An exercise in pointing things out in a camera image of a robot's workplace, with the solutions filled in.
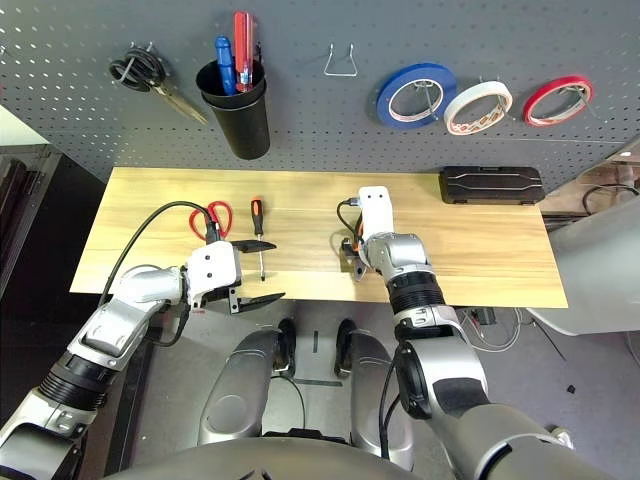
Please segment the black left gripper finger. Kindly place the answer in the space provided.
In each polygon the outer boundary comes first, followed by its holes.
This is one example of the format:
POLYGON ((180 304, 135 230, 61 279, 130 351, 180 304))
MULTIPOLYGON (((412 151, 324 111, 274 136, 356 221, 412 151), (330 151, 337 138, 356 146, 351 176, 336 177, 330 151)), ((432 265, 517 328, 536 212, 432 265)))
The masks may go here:
POLYGON ((277 248, 277 246, 273 243, 256 239, 236 240, 232 241, 231 244, 241 253, 261 253, 263 251, 277 248))
POLYGON ((238 312, 246 313, 246 312, 263 308, 281 299, 284 295, 285 295, 284 292, 280 292, 280 293, 273 293, 273 294, 259 296, 259 297, 253 297, 253 298, 239 297, 238 312))

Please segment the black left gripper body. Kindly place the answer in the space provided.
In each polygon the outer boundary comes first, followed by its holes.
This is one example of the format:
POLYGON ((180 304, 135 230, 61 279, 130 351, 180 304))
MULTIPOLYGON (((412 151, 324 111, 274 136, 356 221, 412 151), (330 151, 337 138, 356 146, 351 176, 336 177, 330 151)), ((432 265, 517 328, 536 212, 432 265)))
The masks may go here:
POLYGON ((237 296, 237 285, 219 287, 209 292, 205 292, 191 302, 193 309, 203 309, 208 303, 226 301, 229 312, 235 314, 239 312, 239 297, 237 296))

